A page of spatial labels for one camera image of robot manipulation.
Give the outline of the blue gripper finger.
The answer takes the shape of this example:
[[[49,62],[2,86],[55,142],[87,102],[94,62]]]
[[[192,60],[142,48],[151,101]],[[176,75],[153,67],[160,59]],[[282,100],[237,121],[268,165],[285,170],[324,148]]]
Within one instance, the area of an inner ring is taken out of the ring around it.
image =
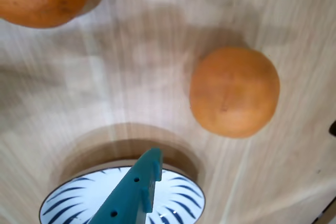
[[[90,223],[145,224],[153,211],[155,183],[162,179],[163,154],[146,151],[117,184]]]

